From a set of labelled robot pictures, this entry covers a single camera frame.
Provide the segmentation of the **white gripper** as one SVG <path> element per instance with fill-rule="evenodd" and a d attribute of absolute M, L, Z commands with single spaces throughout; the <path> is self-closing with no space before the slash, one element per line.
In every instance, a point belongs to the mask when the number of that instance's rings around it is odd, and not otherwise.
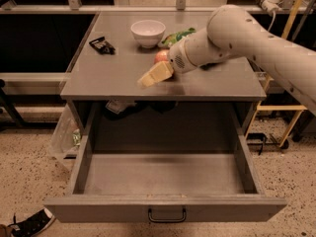
<path fill-rule="evenodd" d="M 140 77 L 137 84 L 141 88 L 147 88 L 171 78 L 174 70 L 176 73 L 182 74 L 196 70 L 197 68 L 188 59 L 185 43 L 185 39 L 181 39 L 180 41 L 174 43 L 167 54 L 169 62 L 159 61 L 155 63 Z"/>

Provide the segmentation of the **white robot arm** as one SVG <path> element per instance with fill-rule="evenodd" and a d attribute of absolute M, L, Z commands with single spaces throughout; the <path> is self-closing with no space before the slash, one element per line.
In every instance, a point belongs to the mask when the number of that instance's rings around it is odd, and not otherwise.
<path fill-rule="evenodd" d="M 235 5 L 213 11 L 205 28 L 173 44 L 167 59 L 153 65 L 138 84 L 150 87 L 173 73 L 187 73 L 239 56 L 253 61 L 316 115 L 316 52 L 273 35 Z"/>

